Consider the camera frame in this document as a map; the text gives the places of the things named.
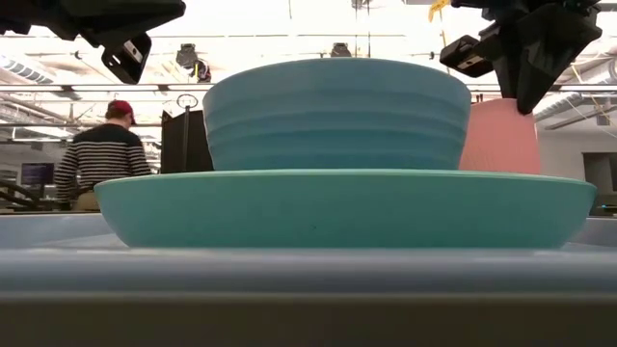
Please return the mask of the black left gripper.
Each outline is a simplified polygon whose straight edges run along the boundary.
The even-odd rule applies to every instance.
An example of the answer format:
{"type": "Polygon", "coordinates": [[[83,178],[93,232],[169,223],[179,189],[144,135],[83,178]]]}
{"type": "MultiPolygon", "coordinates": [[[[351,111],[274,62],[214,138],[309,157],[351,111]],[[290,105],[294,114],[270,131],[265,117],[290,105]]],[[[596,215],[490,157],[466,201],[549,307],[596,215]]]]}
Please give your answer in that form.
{"type": "Polygon", "coordinates": [[[1,0],[1,34],[43,26],[62,40],[78,34],[113,47],[184,15],[182,0],[1,0]]]}

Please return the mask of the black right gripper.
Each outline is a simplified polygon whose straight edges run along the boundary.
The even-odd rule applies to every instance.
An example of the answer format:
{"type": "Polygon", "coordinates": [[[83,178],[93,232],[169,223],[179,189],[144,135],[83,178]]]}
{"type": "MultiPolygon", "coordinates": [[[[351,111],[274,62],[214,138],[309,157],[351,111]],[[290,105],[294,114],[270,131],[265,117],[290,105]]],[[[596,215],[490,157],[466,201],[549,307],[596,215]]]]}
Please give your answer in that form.
{"type": "Polygon", "coordinates": [[[451,6],[481,9],[482,18],[491,22],[488,28],[495,28],[493,66],[501,95],[516,98],[522,114],[531,113],[603,33],[597,25],[599,0],[452,0],[451,6]]]}

